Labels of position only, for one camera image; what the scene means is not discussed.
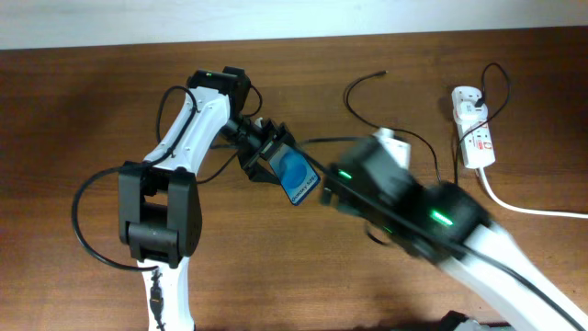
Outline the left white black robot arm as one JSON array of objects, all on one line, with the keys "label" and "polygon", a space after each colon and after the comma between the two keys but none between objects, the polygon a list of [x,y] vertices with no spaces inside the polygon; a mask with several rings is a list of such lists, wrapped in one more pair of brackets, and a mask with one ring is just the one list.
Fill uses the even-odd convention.
[{"label": "left white black robot arm", "polygon": [[275,160],[295,140],[284,124],[243,114],[253,85],[241,68],[198,70],[181,87],[185,101],[167,133],[141,162],[119,170],[119,239],[142,274],[151,330],[193,330],[188,266],[201,236],[197,173],[217,137],[236,146],[253,182],[279,184]]}]

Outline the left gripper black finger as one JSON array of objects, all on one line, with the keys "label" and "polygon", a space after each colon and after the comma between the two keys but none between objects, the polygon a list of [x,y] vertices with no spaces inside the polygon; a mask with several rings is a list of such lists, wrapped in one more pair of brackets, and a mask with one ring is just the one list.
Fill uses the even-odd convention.
[{"label": "left gripper black finger", "polygon": [[272,143],[276,147],[287,145],[289,147],[296,145],[296,139],[292,135],[285,122],[280,123],[272,133]]},{"label": "left gripper black finger", "polygon": [[279,185],[279,179],[258,163],[257,158],[243,157],[243,171],[252,182]]}]

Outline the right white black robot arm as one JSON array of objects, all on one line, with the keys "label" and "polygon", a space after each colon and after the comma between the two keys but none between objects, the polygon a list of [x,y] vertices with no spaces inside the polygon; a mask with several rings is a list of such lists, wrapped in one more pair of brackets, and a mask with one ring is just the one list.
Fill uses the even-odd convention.
[{"label": "right white black robot arm", "polygon": [[408,254],[460,282],[516,330],[584,330],[587,315],[459,186],[425,187],[369,136],[325,168],[325,201],[376,225]]}]

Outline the blue screen smartphone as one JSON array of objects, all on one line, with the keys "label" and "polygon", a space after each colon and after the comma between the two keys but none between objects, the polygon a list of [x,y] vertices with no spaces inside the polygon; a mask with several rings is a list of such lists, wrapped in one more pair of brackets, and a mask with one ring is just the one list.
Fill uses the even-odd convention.
[{"label": "blue screen smartphone", "polygon": [[300,205],[321,181],[311,164],[287,144],[281,145],[268,163],[294,206]]}]

